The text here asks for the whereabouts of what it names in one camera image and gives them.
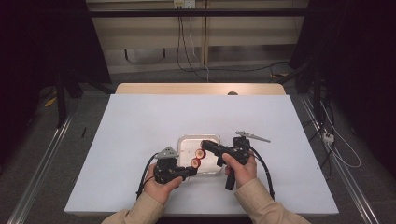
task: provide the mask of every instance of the carpeted floor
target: carpeted floor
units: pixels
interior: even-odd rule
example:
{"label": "carpeted floor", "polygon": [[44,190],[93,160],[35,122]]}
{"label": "carpeted floor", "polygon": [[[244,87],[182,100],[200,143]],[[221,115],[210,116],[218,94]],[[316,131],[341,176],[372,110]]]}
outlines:
{"label": "carpeted floor", "polygon": [[[227,69],[254,69],[257,65],[233,66]],[[273,73],[288,73],[285,65],[273,67]],[[114,86],[121,82],[205,82],[206,70],[199,72],[204,79],[191,72],[167,70],[157,72],[140,72],[134,74],[114,75]],[[269,69],[250,73],[233,71],[210,71],[210,78],[217,82],[268,82]],[[103,217],[76,217],[63,212],[68,197],[74,187],[76,178],[90,149],[101,117],[106,109],[109,96],[91,87],[82,85],[85,90],[81,99],[68,99],[68,102],[78,101],[77,112],[59,147],[46,178],[36,195],[25,223],[100,223]],[[301,95],[293,88],[293,82],[285,85],[299,115],[302,125],[309,121]],[[29,130],[21,144],[3,168],[0,176],[0,223],[7,223],[31,176],[35,172],[57,125],[56,105],[44,107],[41,102],[35,112]],[[375,210],[381,223],[392,223],[396,220],[396,181],[372,156],[364,140],[352,132],[352,127],[344,117],[343,112],[332,102],[334,126],[336,130],[354,147],[361,157],[361,167],[350,169],[362,191]],[[315,133],[311,123],[304,127],[307,138]],[[345,161],[357,163],[355,155],[336,136],[336,146]],[[326,151],[318,137],[313,138],[311,146],[321,163],[326,158]],[[329,163],[323,168],[324,176],[332,196],[339,208],[340,214],[328,217],[307,217],[313,223],[364,223],[355,202],[350,197],[345,184]],[[163,217],[159,223],[249,223],[247,217]]]}

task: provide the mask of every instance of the black handle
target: black handle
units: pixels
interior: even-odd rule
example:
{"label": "black handle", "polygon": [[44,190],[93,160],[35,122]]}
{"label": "black handle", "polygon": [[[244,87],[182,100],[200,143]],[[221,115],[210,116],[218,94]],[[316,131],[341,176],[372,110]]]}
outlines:
{"label": "black handle", "polygon": [[235,171],[231,169],[230,174],[227,177],[227,182],[225,183],[225,188],[227,190],[233,190],[234,185],[235,185]]}

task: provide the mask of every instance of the white cable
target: white cable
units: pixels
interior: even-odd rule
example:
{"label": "white cable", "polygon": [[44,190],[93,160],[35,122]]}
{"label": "white cable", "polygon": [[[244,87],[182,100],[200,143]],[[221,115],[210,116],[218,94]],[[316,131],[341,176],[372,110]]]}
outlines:
{"label": "white cable", "polygon": [[[326,113],[326,117],[329,120],[330,124],[332,125],[332,120],[330,119],[329,114],[327,113],[326,108],[324,107],[323,103],[320,102],[321,106],[324,109],[324,112]],[[353,149],[353,147],[341,136],[341,134],[339,132],[337,132],[337,130],[335,129],[334,125],[332,125],[332,127],[334,128],[334,131],[337,133],[337,135],[349,146],[349,148],[352,150],[352,152],[356,155],[356,158],[358,158],[359,160],[359,165],[351,165],[349,163],[347,163],[346,161],[344,161],[337,153],[335,153],[331,147],[329,147],[330,151],[334,154],[335,158],[337,158],[339,161],[341,161],[344,165],[349,166],[351,168],[359,168],[361,167],[361,158],[359,157],[358,153],[356,153],[356,151]]]}
{"label": "white cable", "polygon": [[[191,38],[191,25],[192,25],[192,22],[191,22],[191,17],[190,17],[190,33],[189,33],[189,38],[190,38],[190,41],[191,41],[192,55],[193,55],[194,58],[199,62],[199,59],[198,59],[197,56],[195,55],[194,42],[192,41],[192,38]],[[209,82],[209,68],[206,67],[206,65],[204,65],[204,68],[206,68],[206,82]]]}

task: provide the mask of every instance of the white tabletop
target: white tabletop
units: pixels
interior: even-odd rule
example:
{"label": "white tabletop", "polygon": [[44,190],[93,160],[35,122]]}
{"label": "white tabletop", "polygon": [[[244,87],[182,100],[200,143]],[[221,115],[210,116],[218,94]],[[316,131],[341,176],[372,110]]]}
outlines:
{"label": "white tabletop", "polygon": [[[129,209],[154,153],[177,149],[186,134],[215,134],[232,146],[235,131],[271,140],[250,144],[270,170],[277,201],[301,215],[338,213],[288,95],[112,95],[64,211],[103,215]],[[258,177],[267,187],[260,165]],[[245,215],[225,181],[223,171],[191,177],[172,192],[165,215]]]}

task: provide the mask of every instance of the sleeve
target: sleeve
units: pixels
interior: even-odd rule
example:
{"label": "sleeve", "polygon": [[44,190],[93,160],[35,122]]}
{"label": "sleeve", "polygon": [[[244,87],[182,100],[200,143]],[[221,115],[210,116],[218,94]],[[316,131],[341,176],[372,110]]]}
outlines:
{"label": "sleeve", "polygon": [[131,210],[121,210],[106,218],[102,224],[149,224],[163,215],[165,207],[143,192]]}
{"label": "sleeve", "polygon": [[303,217],[285,209],[282,203],[274,202],[260,179],[252,179],[239,188],[235,197],[248,213],[253,223],[309,223]]}

